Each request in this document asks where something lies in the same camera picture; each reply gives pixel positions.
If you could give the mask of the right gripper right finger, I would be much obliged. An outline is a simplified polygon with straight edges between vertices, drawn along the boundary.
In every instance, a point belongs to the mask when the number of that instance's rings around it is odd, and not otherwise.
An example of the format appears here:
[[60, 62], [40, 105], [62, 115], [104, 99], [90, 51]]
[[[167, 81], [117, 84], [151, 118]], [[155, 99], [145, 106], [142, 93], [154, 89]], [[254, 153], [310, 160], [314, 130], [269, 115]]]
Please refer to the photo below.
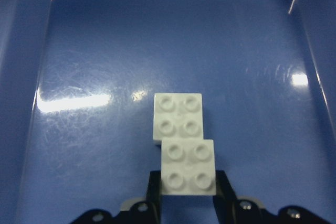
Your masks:
[[216, 195], [213, 205], [219, 223], [234, 223], [234, 202], [237, 196], [223, 170], [216, 170]]

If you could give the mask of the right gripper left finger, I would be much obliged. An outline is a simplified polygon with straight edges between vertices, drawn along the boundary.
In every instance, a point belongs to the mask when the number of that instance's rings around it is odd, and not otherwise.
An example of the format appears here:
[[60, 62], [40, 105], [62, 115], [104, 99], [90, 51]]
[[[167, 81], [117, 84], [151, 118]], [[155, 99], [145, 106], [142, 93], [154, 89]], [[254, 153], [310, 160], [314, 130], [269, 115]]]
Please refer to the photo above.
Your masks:
[[161, 171], [154, 170], [149, 174], [145, 195], [145, 223], [161, 223]]

